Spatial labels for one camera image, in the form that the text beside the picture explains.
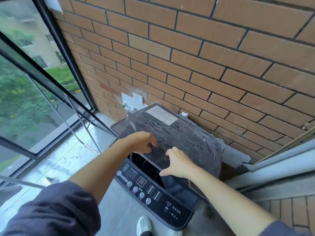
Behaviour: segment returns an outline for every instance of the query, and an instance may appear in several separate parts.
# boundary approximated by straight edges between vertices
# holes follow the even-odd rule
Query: dark purple sleeve
[[[46,187],[21,206],[2,235],[88,236],[99,230],[100,213],[94,197],[65,181]]]
[[[271,223],[259,236],[312,236],[311,234],[299,234],[281,221]]]

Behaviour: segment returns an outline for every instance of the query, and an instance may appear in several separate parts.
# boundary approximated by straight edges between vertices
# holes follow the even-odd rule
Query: white label on lid
[[[167,125],[171,125],[173,122],[177,120],[175,116],[171,115],[170,113],[160,108],[159,106],[152,107],[146,112]]]

